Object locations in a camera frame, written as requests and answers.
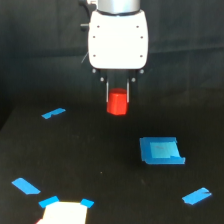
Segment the white paper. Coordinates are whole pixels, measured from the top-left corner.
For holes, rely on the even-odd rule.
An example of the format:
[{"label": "white paper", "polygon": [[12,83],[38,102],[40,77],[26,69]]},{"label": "white paper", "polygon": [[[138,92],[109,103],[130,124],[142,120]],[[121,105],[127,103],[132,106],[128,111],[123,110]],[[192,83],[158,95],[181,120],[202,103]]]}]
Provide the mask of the white paper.
[{"label": "white paper", "polygon": [[85,224],[87,207],[80,203],[55,202],[45,209],[44,224]]}]

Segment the red cube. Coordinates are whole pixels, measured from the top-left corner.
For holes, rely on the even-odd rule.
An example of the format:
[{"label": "red cube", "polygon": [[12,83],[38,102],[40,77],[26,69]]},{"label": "red cube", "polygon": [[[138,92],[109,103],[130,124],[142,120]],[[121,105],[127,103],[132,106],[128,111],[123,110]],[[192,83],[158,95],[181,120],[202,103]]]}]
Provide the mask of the red cube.
[{"label": "red cube", "polygon": [[107,103],[107,112],[113,115],[125,115],[128,110],[127,90],[111,89]]}]

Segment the blue tape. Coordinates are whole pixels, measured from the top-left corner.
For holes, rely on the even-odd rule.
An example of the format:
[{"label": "blue tape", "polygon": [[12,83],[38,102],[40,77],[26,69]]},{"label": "blue tape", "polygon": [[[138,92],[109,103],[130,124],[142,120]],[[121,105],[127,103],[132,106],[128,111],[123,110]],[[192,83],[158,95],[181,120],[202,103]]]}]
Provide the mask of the blue tape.
[{"label": "blue tape", "polygon": [[82,199],[81,205],[86,206],[87,208],[91,208],[93,206],[94,202],[87,200],[87,199]]},{"label": "blue tape", "polygon": [[209,190],[207,190],[206,188],[201,188],[185,197],[183,197],[182,199],[184,200],[184,202],[186,204],[190,204],[190,205],[194,205],[197,202],[210,197],[212,194],[209,192]]},{"label": "blue tape", "polygon": [[40,191],[35,188],[32,184],[24,180],[23,178],[18,178],[12,182],[14,186],[23,191],[26,195],[28,194],[39,194]]},{"label": "blue tape", "polygon": [[46,113],[46,114],[42,115],[42,117],[45,118],[45,119],[49,119],[49,118],[51,118],[52,115],[58,115],[58,114],[61,114],[63,112],[65,112],[65,109],[58,108],[56,110],[53,110],[49,113]]},{"label": "blue tape", "polygon": [[39,205],[42,207],[42,208],[46,208],[46,206],[50,205],[50,204],[53,204],[55,202],[58,202],[59,199],[57,196],[54,196],[54,197],[51,197],[51,198],[48,198],[44,201],[41,201],[39,202]]},{"label": "blue tape", "polygon": [[180,157],[176,138],[141,138],[142,161],[147,164],[185,164]]}]

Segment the black table surface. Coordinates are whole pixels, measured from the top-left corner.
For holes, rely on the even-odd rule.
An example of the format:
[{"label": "black table surface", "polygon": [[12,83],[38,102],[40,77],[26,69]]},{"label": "black table surface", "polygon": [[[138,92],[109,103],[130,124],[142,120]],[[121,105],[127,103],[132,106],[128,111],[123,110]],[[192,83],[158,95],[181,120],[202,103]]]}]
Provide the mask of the black table surface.
[{"label": "black table surface", "polygon": [[[93,200],[86,224],[219,224],[224,220],[224,110],[130,108],[115,117],[101,107],[18,107],[0,132],[0,223],[32,224],[38,202]],[[176,137],[185,165],[147,165],[139,138]],[[41,190],[25,195],[11,182]],[[182,197],[205,187],[191,206]]]}]

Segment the blue tape piece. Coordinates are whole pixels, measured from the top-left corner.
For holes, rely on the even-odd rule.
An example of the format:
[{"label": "blue tape piece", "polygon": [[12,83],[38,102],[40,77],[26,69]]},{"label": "blue tape piece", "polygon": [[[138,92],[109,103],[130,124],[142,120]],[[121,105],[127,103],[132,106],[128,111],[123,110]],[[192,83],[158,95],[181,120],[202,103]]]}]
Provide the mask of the blue tape piece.
[{"label": "blue tape piece", "polygon": [[94,202],[87,200],[87,199],[82,199],[81,205],[86,206],[87,208],[91,208],[93,206]]},{"label": "blue tape piece", "polygon": [[46,206],[50,205],[50,204],[53,204],[55,202],[58,202],[59,199],[57,196],[54,196],[54,197],[51,197],[51,198],[48,198],[44,201],[41,201],[39,202],[39,205],[42,207],[42,208],[46,208]]},{"label": "blue tape piece", "polygon": [[18,178],[12,182],[14,186],[23,191],[26,195],[28,194],[39,194],[40,191],[35,188],[32,184],[24,180],[23,178]]},{"label": "blue tape piece", "polygon": [[185,203],[190,204],[190,205],[194,205],[197,202],[210,197],[212,194],[209,192],[209,190],[207,190],[206,188],[201,188],[185,197],[183,197],[182,199],[184,200]]},{"label": "blue tape piece", "polygon": [[185,164],[180,157],[176,138],[141,138],[142,161],[147,164]]},{"label": "blue tape piece", "polygon": [[49,119],[49,118],[51,118],[52,115],[58,115],[58,114],[61,114],[63,112],[65,112],[65,109],[58,108],[56,110],[53,110],[49,113],[46,113],[46,114],[42,115],[42,117],[45,118],[45,119]]}]

